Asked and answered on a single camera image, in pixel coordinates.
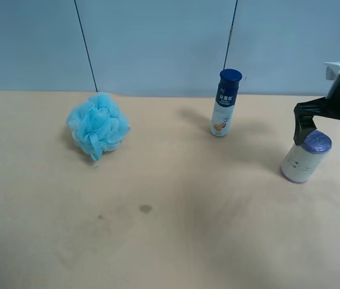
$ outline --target bottle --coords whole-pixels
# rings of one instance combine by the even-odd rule
[[[235,69],[223,69],[219,75],[220,82],[215,97],[210,131],[217,137],[224,137],[230,130],[236,94],[242,74]]]
[[[330,137],[320,131],[312,131],[300,146],[292,146],[280,171],[288,181],[303,184],[309,180],[331,148]]]

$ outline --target light blue wall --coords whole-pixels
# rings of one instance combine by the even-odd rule
[[[0,0],[0,90],[94,90],[73,0]]]
[[[78,0],[99,90],[213,96],[234,0]]]
[[[239,0],[226,67],[240,92],[324,95],[324,61],[340,61],[340,0]]]

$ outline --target black line on wall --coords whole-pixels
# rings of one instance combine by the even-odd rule
[[[228,55],[228,53],[229,53],[230,41],[231,41],[231,34],[232,34],[232,28],[234,27],[234,19],[235,19],[236,8],[237,8],[237,6],[238,6],[238,1],[239,1],[239,0],[236,0],[236,1],[235,1],[234,14],[232,15],[232,22],[231,22],[231,27],[230,27],[229,41],[227,42],[226,55],[224,56],[223,69],[226,67],[227,55]]]
[[[95,89],[96,89],[96,91],[98,92],[98,90],[97,90],[97,85],[96,85],[96,80],[95,80],[95,75],[93,74],[93,69],[92,69],[90,54],[88,53],[87,42],[85,41],[83,26],[81,25],[81,19],[80,19],[80,14],[79,14],[79,10],[78,10],[78,5],[77,5],[77,3],[76,3],[76,0],[73,0],[73,1],[74,1],[74,3],[75,3],[76,13],[77,13],[78,19],[79,19],[79,24],[80,24],[80,29],[81,29],[81,35],[83,36],[85,51],[87,52],[87,57],[88,57],[88,62],[90,63],[90,68],[91,68],[91,73],[92,73],[93,84],[95,85]]]

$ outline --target blue bath sponge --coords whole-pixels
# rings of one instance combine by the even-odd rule
[[[107,93],[100,92],[75,107],[66,120],[73,141],[98,161],[121,144],[130,130],[127,117]]]

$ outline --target light wood tabletop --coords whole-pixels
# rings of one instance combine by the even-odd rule
[[[340,288],[340,121],[279,173],[312,98],[240,95],[218,138],[213,98],[113,96],[131,132],[94,163],[65,124],[91,95],[0,92],[0,288]]]

